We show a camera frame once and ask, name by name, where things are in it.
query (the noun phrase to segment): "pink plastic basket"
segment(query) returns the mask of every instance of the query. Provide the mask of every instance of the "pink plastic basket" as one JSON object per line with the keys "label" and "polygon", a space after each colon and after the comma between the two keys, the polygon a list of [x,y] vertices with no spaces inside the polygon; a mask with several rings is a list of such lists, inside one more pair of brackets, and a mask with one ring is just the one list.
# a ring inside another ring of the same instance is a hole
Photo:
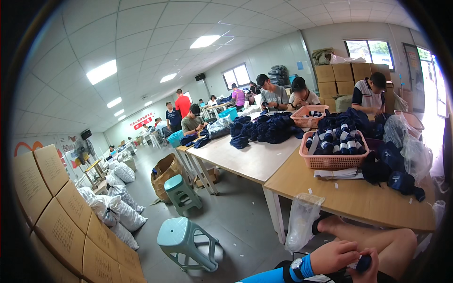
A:
{"label": "pink plastic basket", "polygon": [[305,159],[305,164],[311,169],[346,169],[358,167],[370,153],[365,138],[360,131],[357,131],[362,137],[366,153],[360,155],[308,155],[308,148],[305,147],[308,137],[311,137],[315,131],[306,132],[302,138],[299,154]]}
{"label": "pink plastic basket", "polygon": [[[294,123],[299,128],[317,128],[318,122],[326,115],[326,109],[329,109],[327,105],[307,105],[302,106],[299,110],[294,112],[291,115],[291,118],[294,120]],[[304,118],[302,115],[308,115],[309,111],[318,111],[322,112],[323,115],[321,117],[310,117]]]}

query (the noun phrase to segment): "baseball cap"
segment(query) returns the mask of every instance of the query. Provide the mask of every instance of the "baseball cap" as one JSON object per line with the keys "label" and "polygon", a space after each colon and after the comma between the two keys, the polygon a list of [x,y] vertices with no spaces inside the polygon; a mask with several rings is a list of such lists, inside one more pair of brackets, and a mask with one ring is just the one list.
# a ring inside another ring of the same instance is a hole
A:
{"label": "baseball cap", "polygon": [[192,114],[194,114],[195,116],[200,116],[200,106],[198,106],[198,104],[192,104],[190,106],[190,111],[192,112]]}
{"label": "baseball cap", "polygon": [[267,75],[260,74],[256,77],[256,84],[258,85],[258,87],[262,87],[264,85],[264,82],[266,82],[267,80],[269,80],[269,77],[267,77]]}

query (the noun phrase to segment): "ceiling light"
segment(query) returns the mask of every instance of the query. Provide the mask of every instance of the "ceiling light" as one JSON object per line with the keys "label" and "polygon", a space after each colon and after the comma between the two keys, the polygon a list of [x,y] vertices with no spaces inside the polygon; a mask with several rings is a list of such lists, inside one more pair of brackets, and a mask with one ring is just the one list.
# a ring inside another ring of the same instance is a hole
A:
{"label": "ceiling light", "polygon": [[169,80],[173,79],[175,76],[176,76],[176,73],[171,74],[171,75],[164,76],[164,77],[162,78],[162,80],[160,80],[160,82],[169,81]]}
{"label": "ceiling light", "polygon": [[107,107],[108,108],[112,108],[113,106],[117,105],[120,102],[121,102],[121,96],[116,98],[116,99],[114,99],[114,100],[112,100],[112,101],[110,101],[109,103],[107,103]]}
{"label": "ceiling light", "polygon": [[192,48],[199,48],[199,47],[206,47],[211,45],[214,41],[218,40],[220,38],[220,35],[205,35],[202,37],[199,37],[197,40],[195,40],[194,43],[189,47],[190,49]]}
{"label": "ceiling light", "polygon": [[115,117],[118,117],[119,115],[124,113],[124,109],[121,109],[120,111],[115,113]]}
{"label": "ceiling light", "polygon": [[109,61],[87,73],[88,80],[92,85],[116,73],[116,60]]}

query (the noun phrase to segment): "light green stool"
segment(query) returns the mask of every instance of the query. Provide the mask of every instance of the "light green stool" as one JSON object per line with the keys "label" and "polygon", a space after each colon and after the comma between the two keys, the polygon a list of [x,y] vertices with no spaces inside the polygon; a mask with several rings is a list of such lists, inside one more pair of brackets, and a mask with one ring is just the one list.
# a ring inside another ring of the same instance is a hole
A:
{"label": "light green stool", "polygon": [[[205,235],[209,239],[208,256],[200,252],[195,246],[195,236]],[[162,251],[181,267],[184,272],[189,269],[204,269],[214,272],[219,264],[214,260],[214,251],[217,238],[209,235],[203,228],[190,221],[186,217],[167,219],[162,223],[159,234],[157,235],[157,244]],[[186,258],[190,257],[198,264],[185,265],[178,262],[179,254],[185,254]]]}
{"label": "light green stool", "polygon": [[[180,216],[193,206],[202,208],[200,197],[186,184],[181,175],[176,175],[165,181],[164,189]],[[181,198],[188,196],[190,200],[181,202]]]}

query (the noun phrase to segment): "hand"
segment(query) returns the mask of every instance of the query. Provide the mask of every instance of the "hand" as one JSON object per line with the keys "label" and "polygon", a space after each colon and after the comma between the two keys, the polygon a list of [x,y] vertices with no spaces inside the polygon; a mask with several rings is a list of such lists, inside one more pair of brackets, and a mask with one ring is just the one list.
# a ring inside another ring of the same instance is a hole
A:
{"label": "hand", "polygon": [[339,241],[320,246],[310,254],[313,273],[327,274],[358,261],[357,242]]}
{"label": "hand", "polygon": [[363,273],[358,273],[355,269],[347,268],[347,272],[351,275],[354,283],[377,283],[377,270],[379,268],[379,257],[377,256],[376,248],[363,250],[361,255],[369,254],[371,256],[371,265]]}

